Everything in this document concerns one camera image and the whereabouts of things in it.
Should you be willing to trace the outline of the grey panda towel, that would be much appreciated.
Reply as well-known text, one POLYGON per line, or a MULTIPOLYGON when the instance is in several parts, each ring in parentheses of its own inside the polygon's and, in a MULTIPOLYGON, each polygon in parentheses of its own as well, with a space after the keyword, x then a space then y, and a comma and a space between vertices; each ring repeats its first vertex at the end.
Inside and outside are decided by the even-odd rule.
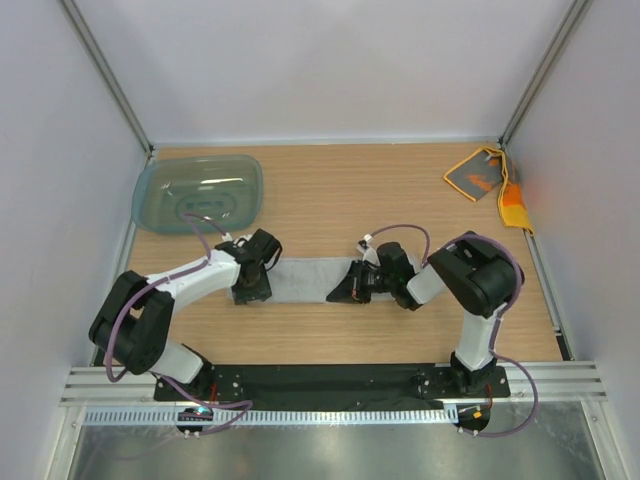
POLYGON ((347 275, 355 257, 281 258, 267 273, 273 304, 324 304, 347 275))

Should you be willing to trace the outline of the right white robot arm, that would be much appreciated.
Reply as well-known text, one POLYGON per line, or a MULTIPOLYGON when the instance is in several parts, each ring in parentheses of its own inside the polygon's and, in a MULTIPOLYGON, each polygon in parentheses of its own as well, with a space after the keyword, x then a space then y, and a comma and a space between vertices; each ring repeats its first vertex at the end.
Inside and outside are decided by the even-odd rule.
POLYGON ((473 231, 428 255, 419 268, 400 243, 373 248, 371 239, 359 242, 362 258, 350 263, 326 301, 368 304, 375 294, 389 294, 401 308, 415 311, 449 291, 463 309, 461 335, 450 356, 450 382, 461 395, 476 394, 497 364, 500 324, 525 282, 518 262, 499 242, 473 231))

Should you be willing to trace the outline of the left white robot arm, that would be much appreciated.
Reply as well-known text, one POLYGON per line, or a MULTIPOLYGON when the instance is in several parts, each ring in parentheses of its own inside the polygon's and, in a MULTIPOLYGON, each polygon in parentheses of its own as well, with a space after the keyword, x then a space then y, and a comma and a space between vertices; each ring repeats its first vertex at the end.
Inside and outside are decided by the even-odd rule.
POLYGON ((203 400, 216 380, 203 355, 169 339, 175 314, 208 295, 228 290, 237 305, 272 296, 268 271, 282 254, 279 240, 263 229, 205 248, 205 255, 173 270, 148 276, 132 270, 117 277, 88 337, 105 362, 120 364, 126 373, 160 377, 156 396, 171 398, 179 391, 203 400))

